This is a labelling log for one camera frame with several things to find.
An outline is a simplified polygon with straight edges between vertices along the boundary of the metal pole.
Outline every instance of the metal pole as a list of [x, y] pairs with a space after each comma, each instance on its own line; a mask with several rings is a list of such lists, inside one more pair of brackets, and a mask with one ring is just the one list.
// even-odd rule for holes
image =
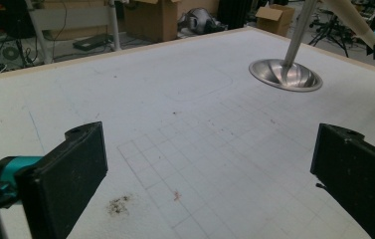
[[285, 59], [283, 60], [282, 66], [286, 69], [286, 71], [292, 66], [293, 61], [295, 60], [296, 53], [298, 52], [299, 45], [301, 44], [302, 37], [304, 36], [308, 19], [313, 13], [316, 2], [317, 0], [304, 1], [304, 6], [302, 7], [299, 15], [297, 26], [295, 27], [291, 42], [289, 43], [288, 51], [286, 52]]
[[114, 51], [120, 51], [121, 46], [119, 45], [119, 35], [118, 35], [118, 23], [116, 19], [115, 12], [115, 0], [109, 0], [109, 11], [110, 11], [110, 21], [112, 26], [112, 35], [113, 35], [113, 46]]

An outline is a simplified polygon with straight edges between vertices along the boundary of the dirt speck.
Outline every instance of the dirt speck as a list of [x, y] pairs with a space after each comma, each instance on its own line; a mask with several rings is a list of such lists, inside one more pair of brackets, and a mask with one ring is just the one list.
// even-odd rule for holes
[[125, 207], [125, 204], [131, 200], [130, 196], [121, 196], [116, 199], [113, 199], [109, 202], [109, 205], [107, 206], [107, 210], [109, 215], [119, 215], [119, 214], [127, 214], [128, 210]]
[[174, 191], [174, 201], [178, 201], [181, 198], [181, 194], [178, 191]]

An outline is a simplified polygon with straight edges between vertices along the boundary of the metal bowl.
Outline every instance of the metal bowl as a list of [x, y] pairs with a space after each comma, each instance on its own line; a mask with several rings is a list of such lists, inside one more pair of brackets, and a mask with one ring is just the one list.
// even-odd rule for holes
[[321, 77], [309, 68], [293, 63], [288, 69], [283, 60], [255, 61], [250, 64], [249, 70], [258, 80], [287, 91], [312, 92], [323, 84]]

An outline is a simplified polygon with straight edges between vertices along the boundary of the white table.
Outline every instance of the white table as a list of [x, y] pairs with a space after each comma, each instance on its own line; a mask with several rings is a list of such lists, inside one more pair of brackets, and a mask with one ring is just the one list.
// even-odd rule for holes
[[[375, 68], [302, 47], [323, 87], [257, 81], [288, 40], [253, 29], [0, 75], [0, 159], [102, 121], [109, 172], [70, 238], [368, 238], [309, 172], [320, 122], [375, 145]], [[127, 213], [109, 213], [129, 195]], [[1, 210], [28, 238], [21, 206]]]

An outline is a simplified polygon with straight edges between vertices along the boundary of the cardboard box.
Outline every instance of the cardboard box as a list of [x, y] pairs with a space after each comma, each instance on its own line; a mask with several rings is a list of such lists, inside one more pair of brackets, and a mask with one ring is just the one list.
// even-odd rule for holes
[[219, 0], [183, 0], [178, 3], [177, 19], [193, 8], [204, 8], [212, 16], [218, 15]]
[[151, 42], [177, 38], [177, 4], [181, 0], [136, 0], [124, 6], [129, 36]]
[[[62, 2], [60, 0], [44, 0], [44, 2], [41, 3], [40, 8], [62, 9], [64, 8], [63, 4], [66, 4], [67, 9], [75, 9], [75, 8], [106, 6], [107, 1], [106, 0], [91, 0], [87, 2], [86, 0], [85, 1], [65, 0], [64, 2]], [[118, 20], [119, 32], [124, 30], [123, 22], [124, 21]], [[62, 40], [73, 40], [73, 39], [82, 38], [82, 37], [96, 36], [99, 34], [104, 34], [106, 32], [108, 32], [109, 34], [112, 34], [112, 29], [108, 29], [106, 28], [106, 26], [85, 27], [85, 28], [78, 28], [78, 29], [65, 29], [61, 33], [60, 31], [61, 29], [48, 31], [48, 35], [46, 35], [46, 38], [62, 41]]]
[[258, 28], [285, 37], [294, 11], [294, 8], [277, 4], [261, 7], [256, 13]]

